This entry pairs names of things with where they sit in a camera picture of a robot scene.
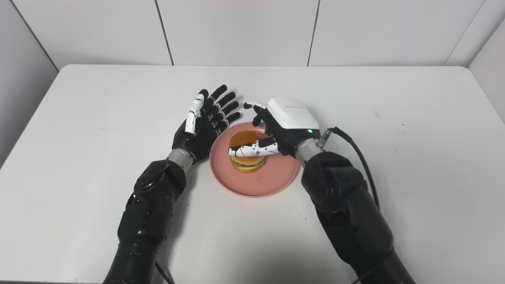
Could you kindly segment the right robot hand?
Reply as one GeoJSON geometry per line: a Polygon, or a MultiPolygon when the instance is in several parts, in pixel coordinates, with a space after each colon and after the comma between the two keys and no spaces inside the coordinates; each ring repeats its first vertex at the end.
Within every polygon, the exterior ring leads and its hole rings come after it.
{"type": "Polygon", "coordinates": [[[245,102],[244,108],[256,112],[254,126],[265,124],[266,138],[229,147],[231,157],[262,157],[281,153],[306,163],[323,152],[317,146],[321,138],[318,121],[297,99],[275,97],[264,105],[245,102]]]}

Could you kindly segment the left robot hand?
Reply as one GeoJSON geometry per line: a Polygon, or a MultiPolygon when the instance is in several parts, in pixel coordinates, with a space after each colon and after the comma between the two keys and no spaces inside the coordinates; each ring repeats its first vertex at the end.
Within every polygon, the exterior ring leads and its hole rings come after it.
{"type": "Polygon", "coordinates": [[[205,160],[217,137],[241,118],[236,96],[225,84],[212,93],[202,89],[174,135],[172,151],[183,151],[192,164],[205,160]]]}

